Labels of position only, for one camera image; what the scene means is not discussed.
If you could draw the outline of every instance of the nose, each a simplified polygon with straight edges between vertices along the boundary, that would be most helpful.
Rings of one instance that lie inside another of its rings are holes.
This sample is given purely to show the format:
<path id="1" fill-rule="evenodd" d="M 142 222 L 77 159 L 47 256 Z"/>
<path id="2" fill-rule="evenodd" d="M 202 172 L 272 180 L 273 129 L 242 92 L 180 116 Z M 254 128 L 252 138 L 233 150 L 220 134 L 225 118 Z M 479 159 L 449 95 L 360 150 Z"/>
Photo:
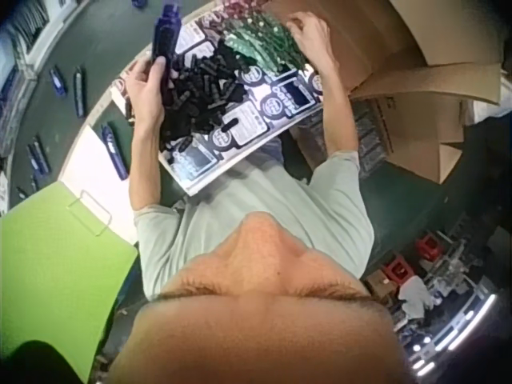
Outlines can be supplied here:
<path id="1" fill-rule="evenodd" d="M 232 291 L 284 294 L 303 248 L 269 214 L 250 214 L 238 228 L 227 260 Z"/>

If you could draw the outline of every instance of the forehead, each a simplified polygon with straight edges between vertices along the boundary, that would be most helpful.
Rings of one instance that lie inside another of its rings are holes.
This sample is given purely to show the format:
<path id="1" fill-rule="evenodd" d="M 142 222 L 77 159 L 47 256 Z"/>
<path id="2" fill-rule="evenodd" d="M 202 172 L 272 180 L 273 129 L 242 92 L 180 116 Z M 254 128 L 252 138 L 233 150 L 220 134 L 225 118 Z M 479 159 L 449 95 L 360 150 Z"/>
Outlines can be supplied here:
<path id="1" fill-rule="evenodd" d="M 200 366 L 216 374 L 244 374 L 245 368 L 258 374 L 299 369 L 334 374 L 369 361 L 373 367 L 396 366 L 399 355 L 391 321 L 369 306 L 199 297 L 145 308 L 118 360 L 145 372 Z"/>
<path id="2" fill-rule="evenodd" d="M 134 331 L 137 327 L 169 327 L 170 332 L 197 334 L 214 327 L 228 335 L 301 331 L 305 336 L 315 337 L 323 332 L 350 335 L 370 325 L 372 329 L 392 329 L 389 314 L 376 304 L 270 295 L 203 296 L 151 303 L 140 313 L 135 325 Z"/>

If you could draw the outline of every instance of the green chair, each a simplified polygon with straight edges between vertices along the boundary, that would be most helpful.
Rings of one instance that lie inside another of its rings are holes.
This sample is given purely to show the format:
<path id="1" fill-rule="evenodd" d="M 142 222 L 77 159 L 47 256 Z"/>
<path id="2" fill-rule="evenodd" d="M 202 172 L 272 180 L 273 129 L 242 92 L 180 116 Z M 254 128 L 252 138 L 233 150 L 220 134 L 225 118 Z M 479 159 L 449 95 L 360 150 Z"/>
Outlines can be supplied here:
<path id="1" fill-rule="evenodd" d="M 45 342 L 86 382 L 137 251 L 61 182 L 0 219 L 2 358 Z"/>

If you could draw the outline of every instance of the green floor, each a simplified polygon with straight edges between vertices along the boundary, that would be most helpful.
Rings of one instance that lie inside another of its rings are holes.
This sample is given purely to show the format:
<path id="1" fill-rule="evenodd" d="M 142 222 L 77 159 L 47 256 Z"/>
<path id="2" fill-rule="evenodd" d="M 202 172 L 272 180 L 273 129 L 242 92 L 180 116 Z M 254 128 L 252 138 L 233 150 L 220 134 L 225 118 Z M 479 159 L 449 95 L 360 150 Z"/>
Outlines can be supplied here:
<path id="1" fill-rule="evenodd" d="M 207 2 L 184 2 L 185 12 L 188 14 Z M 87 74 L 87 104 L 92 108 L 126 64 L 150 42 L 160 5 L 161 2 L 150 1 L 141 12 L 129 1 L 91 2 L 58 42 L 22 120 L 14 154 L 12 205 L 19 202 L 16 186 L 30 191 L 32 171 L 26 145 L 34 134 L 40 135 L 53 169 L 42 183 L 45 186 L 58 176 L 82 124 L 75 117 L 72 97 L 61 100 L 55 96 L 48 69 L 58 65 L 69 86 L 74 68 L 83 66 Z M 129 163 L 131 128 L 114 106 L 102 116 L 101 122 L 106 121 L 112 123 L 122 154 Z M 389 164 L 362 183 L 362 194 L 376 233 L 373 264 L 389 250 L 410 242 L 427 223 L 449 226 L 456 219 L 478 191 L 485 171 L 483 134 L 483 130 L 468 131 L 462 160 L 443 186 Z M 163 204 L 171 205 L 180 190 L 167 173 L 162 172 L 162 177 Z"/>

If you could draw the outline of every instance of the red object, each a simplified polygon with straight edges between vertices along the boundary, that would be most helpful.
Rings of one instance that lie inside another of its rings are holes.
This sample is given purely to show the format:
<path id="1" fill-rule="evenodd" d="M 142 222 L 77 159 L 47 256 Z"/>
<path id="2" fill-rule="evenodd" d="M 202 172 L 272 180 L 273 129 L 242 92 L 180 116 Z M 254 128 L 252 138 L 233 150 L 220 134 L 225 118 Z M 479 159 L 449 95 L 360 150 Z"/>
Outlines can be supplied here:
<path id="1" fill-rule="evenodd" d="M 396 255 L 395 260 L 387 266 L 383 266 L 381 270 L 389 280 L 396 282 L 400 286 L 415 275 L 410 265 L 399 254 Z"/>
<path id="2" fill-rule="evenodd" d="M 431 234 L 416 240 L 416 250 L 429 262 L 435 262 L 442 255 L 441 244 Z"/>

